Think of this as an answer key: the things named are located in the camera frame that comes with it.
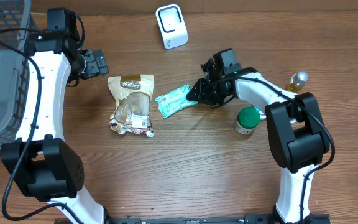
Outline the teal snack packet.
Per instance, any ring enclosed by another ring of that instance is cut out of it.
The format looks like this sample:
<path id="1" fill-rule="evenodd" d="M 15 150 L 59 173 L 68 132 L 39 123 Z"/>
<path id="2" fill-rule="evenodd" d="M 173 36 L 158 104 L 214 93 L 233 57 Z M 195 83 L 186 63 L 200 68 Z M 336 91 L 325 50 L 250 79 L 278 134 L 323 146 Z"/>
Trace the teal snack packet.
<path id="1" fill-rule="evenodd" d="M 189 92 L 190 85 L 186 84 L 169 93 L 156 97 L 155 102 L 158 103 L 158 109 L 161 112 L 163 119 L 167 119 L 176 112 L 198 103 L 197 101 L 186 99 Z"/>

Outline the green lid white jar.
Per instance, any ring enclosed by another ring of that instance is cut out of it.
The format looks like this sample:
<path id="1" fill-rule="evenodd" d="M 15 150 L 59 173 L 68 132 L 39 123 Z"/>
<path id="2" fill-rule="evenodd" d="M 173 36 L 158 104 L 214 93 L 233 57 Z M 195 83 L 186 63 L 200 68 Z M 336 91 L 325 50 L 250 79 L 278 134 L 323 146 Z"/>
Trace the green lid white jar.
<path id="1" fill-rule="evenodd" d="M 240 134 L 250 134 L 260 123 L 260 113 L 254 107 L 240 110 L 234 122 L 235 130 Z"/>

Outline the brown Pantree snack bag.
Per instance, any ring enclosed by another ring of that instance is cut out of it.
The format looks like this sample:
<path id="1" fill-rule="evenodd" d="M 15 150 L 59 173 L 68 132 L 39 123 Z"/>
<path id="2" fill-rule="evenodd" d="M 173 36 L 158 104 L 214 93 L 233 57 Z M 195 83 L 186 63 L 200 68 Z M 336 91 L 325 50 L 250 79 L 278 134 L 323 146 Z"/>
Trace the brown Pantree snack bag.
<path id="1" fill-rule="evenodd" d="M 150 103 L 154 93 L 153 75 L 115 76 L 108 78 L 108 88 L 116 101 L 110 127 L 118 134 L 133 133 L 152 138 Z"/>

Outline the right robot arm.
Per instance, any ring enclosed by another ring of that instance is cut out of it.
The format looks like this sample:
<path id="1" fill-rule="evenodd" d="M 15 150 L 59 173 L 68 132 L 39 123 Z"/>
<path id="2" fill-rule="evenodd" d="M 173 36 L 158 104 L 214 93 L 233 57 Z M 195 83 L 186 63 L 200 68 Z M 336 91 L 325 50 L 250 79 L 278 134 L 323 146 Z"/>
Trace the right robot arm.
<path id="1" fill-rule="evenodd" d="M 256 69 L 241 67 L 232 49 L 214 54 L 201 69 L 205 76 L 187 99 L 219 108 L 238 98 L 256 107 L 266 116 L 270 152 L 281 168 L 273 212 L 247 214 L 244 223 L 330 223 L 328 215 L 308 208 L 314 173 L 327 166 L 324 154 L 335 152 L 314 95 L 283 90 Z"/>

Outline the yellow drink bottle silver cap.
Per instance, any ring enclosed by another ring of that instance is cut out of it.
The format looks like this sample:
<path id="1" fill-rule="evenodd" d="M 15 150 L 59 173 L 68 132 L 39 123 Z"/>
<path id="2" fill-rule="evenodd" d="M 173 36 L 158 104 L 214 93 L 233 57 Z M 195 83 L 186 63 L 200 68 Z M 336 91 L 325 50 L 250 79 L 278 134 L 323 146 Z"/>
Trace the yellow drink bottle silver cap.
<path id="1" fill-rule="evenodd" d="M 290 82 L 285 89 L 290 92 L 298 93 L 302 90 L 305 83 L 308 81 L 308 78 L 309 75 L 306 71 L 299 71 L 291 77 Z"/>

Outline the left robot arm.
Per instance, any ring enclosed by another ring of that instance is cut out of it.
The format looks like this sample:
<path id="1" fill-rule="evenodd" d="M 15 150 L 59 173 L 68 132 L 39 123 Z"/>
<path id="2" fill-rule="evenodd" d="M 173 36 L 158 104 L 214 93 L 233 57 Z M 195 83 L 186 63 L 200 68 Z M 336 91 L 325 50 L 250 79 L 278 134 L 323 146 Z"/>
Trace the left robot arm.
<path id="1" fill-rule="evenodd" d="M 14 142 L 1 146 L 9 185 L 44 209 L 59 209 L 70 223 L 107 223 L 108 212 L 86 189 L 82 160 L 63 135 L 66 88 L 107 74 L 104 55 L 83 49 L 83 22 L 65 8 L 49 9 L 47 28 L 29 33 L 21 52 L 29 64 L 24 116 Z"/>

